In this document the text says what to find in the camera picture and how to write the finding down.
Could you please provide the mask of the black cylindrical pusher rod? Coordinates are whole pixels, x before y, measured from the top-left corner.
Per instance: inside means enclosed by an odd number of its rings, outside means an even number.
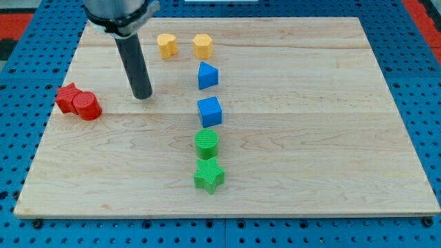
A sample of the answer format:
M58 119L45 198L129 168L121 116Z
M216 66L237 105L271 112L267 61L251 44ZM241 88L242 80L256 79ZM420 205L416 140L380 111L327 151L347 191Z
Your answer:
M136 99L149 98L153 92L152 85L138 35L115 41L133 96Z

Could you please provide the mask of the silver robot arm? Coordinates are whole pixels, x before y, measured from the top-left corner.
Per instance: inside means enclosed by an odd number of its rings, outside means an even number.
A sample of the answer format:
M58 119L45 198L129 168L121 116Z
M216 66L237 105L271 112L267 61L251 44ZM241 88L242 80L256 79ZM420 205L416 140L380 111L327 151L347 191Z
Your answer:
M160 10L158 1L84 0L84 10L93 27L116 42L132 93L137 99L152 95L138 31Z

